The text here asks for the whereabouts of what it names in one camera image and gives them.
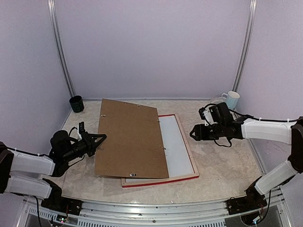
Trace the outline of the brown cardboard backing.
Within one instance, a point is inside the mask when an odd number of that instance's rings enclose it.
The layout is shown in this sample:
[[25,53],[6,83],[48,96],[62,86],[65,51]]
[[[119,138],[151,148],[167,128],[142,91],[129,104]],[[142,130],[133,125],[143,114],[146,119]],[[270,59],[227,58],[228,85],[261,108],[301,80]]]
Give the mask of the brown cardboard backing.
[[95,154],[96,175],[168,178],[156,108],[103,99],[98,132],[107,137]]

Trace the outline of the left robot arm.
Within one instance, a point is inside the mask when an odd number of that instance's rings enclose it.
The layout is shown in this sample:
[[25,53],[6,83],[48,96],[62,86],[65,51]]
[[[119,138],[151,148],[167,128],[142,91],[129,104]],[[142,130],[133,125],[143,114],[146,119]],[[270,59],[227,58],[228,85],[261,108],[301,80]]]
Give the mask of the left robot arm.
[[61,177],[71,167],[71,161],[91,157],[106,139],[105,134],[90,134],[85,130],[72,138],[67,131],[57,131],[50,139],[47,154],[32,154],[0,144],[0,192],[41,198],[44,205],[56,210],[66,206],[61,188],[40,175]]

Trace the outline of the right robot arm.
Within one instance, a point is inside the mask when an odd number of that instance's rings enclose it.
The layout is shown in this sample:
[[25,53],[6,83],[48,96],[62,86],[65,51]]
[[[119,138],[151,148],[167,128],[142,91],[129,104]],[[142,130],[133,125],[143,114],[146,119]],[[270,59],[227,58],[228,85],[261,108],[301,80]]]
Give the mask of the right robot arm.
[[207,104],[199,109],[202,124],[196,124],[190,132],[195,141],[213,141],[218,144],[220,138],[232,146],[232,139],[249,140],[252,144],[260,140],[264,147],[289,151],[285,160],[253,182],[245,191],[242,206],[252,210],[260,204],[265,194],[272,189],[288,183],[297,174],[303,172],[303,118],[271,120],[256,118],[249,114],[240,114],[228,108],[227,104]]

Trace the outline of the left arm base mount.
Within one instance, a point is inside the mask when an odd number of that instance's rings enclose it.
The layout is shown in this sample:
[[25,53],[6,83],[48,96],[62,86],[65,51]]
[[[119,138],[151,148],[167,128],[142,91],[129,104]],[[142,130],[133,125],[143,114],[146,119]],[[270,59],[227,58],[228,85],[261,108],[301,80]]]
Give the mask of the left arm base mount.
[[41,206],[50,210],[65,213],[67,215],[80,215],[83,201],[77,199],[71,199],[66,197],[60,197],[58,199],[43,199]]

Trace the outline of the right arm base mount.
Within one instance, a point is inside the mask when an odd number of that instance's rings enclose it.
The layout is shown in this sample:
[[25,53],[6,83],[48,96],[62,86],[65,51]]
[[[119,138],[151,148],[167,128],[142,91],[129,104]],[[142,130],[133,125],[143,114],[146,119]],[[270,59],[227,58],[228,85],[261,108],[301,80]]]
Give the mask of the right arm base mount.
[[263,198],[258,201],[249,201],[246,196],[238,198],[231,197],[226,201],[226,206],[229,215],[234,215],[264,208],[267,206],[267,201]]

